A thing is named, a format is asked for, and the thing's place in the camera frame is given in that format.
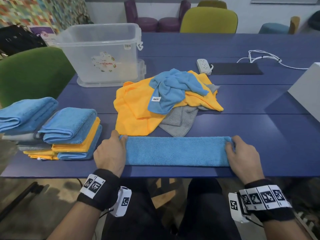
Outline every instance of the white box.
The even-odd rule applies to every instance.
[[[121,86],[142,79],[136,47],[141,35],[141,28],[132,23],[74,25],[57,36],[56,45],[78,73],[81,86]]]
[[[288,92],[320,122],[320,63],[313,63]]]

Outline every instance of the blue chair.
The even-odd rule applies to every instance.
[[[260,34],[291,34],[293,35],[299,26],[300,18],[294,16],[290,20],[290,26],[278,23],[265,23],[260,28]]]

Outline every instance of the black wristband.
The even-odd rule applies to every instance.
[[[94,175],[105,180],[104,183],[97,183],[95,180],[88,178],[82,190],[89,190],[93,192],[94,197],[90,198],[84,193],[80,193],[77,201],[83,202],[89,206],[97,208],[98,210],[104,211],[112,207],[118,199],[118,191],[120,188],[120,178],[114,175],[111,171],[106,169],[97,169],[93,173]]]
[[[260,179],[251,183],[246,184],[245,189],[265,186],[265,185],[274,185],[268,179]],[[276,221],[290,221],[295,218],[294,212],[289,207],[275,208],[271,210],[255,210],[253,211],[254,215],[259,219],[260,222],[267,222],[271,220]]]

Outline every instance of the electrical outlet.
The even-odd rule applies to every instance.
[[[200,74],[204,73],[206,75],[211,75],[211,68],[210,68],[210,65],[206,59],[198,59],[197,66],[198,66]]]

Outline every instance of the black mouse pad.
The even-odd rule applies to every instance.
[[[211,75],[263,75],[257,63],[209,63]]]

